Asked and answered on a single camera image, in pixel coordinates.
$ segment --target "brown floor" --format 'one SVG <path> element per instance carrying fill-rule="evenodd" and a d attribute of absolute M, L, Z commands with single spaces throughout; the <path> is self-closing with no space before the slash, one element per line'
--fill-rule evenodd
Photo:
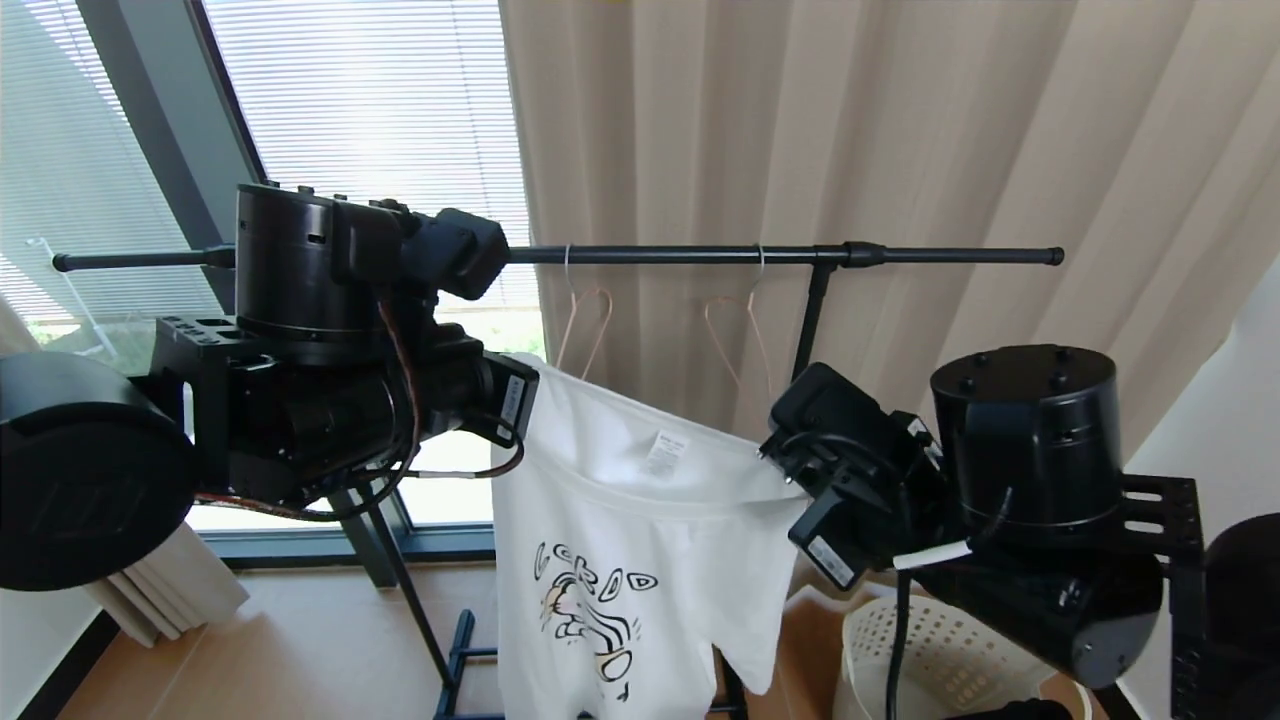
<path fill-rule="evenodd" d="M 492 566 L 413 573 L 442 643 L 465 607 L 476 612 L 472 644 L 495 643 Z M 398 591 L 375 589 L 358 569 L 246 573 L 242 580 L 251 597 L 229 623 L 154 650 L 116 638 L 60 717 L 419 720 L 434 714 L 440 683 Z M 751 719 L 790 720 L 783 693 L 776 679 L 767 697 L 753 697 Z M 458 711 L 502 711 L 494 665 L 468 664 Z"/>

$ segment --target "window blind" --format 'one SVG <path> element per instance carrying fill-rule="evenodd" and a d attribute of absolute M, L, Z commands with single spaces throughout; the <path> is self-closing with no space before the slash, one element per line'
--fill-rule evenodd
<path fill-rule="evenodd" d="M 69 275 L 50 252 L 188 250 L 74 0 L 4 0 L 0 290 L 28 323 L 221 314 L 195 268 Z"/>
<path fill-rule="evenodd" d="M 495 0 L 206 0 L 266 167 L 284 187 L 434 215 L 458 208 L 529 245 L 520 146 Z M 479 302 L 536 307 L 532 268 Z"/>

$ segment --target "window frame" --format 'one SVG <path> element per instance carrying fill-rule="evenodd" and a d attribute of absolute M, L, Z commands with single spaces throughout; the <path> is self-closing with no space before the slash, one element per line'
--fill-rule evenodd
<path fill-rule="evenodd" d="M 84 26 L 192 250 L 234 243 L 239 183 L 265 183 L 265 165 L 236 97 L 201 0 L 77 0 Z M 234 314 L 234 274 L 205 269 L 223 311 Z M 343 498 L 330 498 L 335 509 Z M 493 523 L 415 527 L 397 491 L 381 506 L 410 562 L 492 561 Z M 394 587 L 385 548 L 366 516 L 342 529 L 205 532 L 236 570 L 361 565 Z"/>

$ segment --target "clothes rack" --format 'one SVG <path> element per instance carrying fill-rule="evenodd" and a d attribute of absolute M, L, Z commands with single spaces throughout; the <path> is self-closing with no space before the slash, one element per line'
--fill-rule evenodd
<path fill-rule="evenodd" d="M 865 242 L 846 242 L 844 245 L 814 246 L 539 246 L 513 247 L 511 264 L 520 265 L 810 265 L 808 297 L 804 319 L 800 325 L 800 341 L 796 346 L 795 366 L 791 377 L 795 379 L 809 365 L 813 343 L 818 333 L 818 320 L 822 315 L 823 300 L 831 275 L 840 268 L 869 268 L 886 263 L 1009 263 L 1057 265 L 1062 261 L 1062 250 L 1048 249 L 941 249 L 941 247 L 884 247 Z M 365 497 L 372 491 L 365 488 Z M 417 624 L 422 641 L 426 643 L 431 662 L 440 675 L 440 698 L 435 707 L 434 720 L 503 720 L 500 714 L 458 715 L 458 694 L 467 661 L 474 657 L 497 657 L 495 647 L 471 647 L 471 634 L 475 630 L 475 614 L 468 609 L 458 616 L 453 630 L 453 642 L 448 656 L 440 650 L 435 632 L 431 628 L 417 588 L 413 585 L 404 565 L 404 557 L 397 547 L 396 538 L 383 515 L 381 509 L 369 512 L 374 532 L 385 550 L 387 560 L 404 593 L 413 621 Z M 724 679 L 724 697 L 717 700 L 708 714 L 726 715 L 730 720 L 748 720 L 746 693 L 742 682 L 727 662 L 721 660 Z"/>

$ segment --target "shirt sleeve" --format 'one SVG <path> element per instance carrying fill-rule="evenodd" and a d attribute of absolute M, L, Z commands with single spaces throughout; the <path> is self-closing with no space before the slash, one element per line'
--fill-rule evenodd
<path fill-rule="evenodd" d="M 692 626 L 755 694 L 773 680 L 796 559 L 787 530 L 805 505 L 804 498 L 745 503 L 741 514 L 700 521 L 681 564 Z"/>

